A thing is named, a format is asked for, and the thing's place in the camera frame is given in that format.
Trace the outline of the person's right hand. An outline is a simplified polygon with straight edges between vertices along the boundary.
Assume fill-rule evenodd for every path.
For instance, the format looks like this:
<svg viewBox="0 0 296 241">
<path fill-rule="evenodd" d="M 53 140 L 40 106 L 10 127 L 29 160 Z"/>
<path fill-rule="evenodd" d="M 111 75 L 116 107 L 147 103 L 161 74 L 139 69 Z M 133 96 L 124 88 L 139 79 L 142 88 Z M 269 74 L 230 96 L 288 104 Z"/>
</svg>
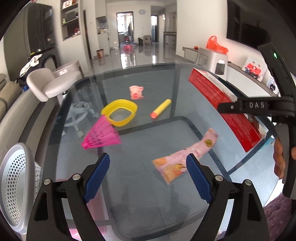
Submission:
<svg viewBox="0 0 296 241">
<path fill-rule="evenodd" d="M 274 143 L 273 159 L 275 161 L 274 173 L 278 179 L 281 180 L 284 177 L 285 160 L 283 157 L 283 146 L 279 138 L 277 138 Z"/>
</svg>

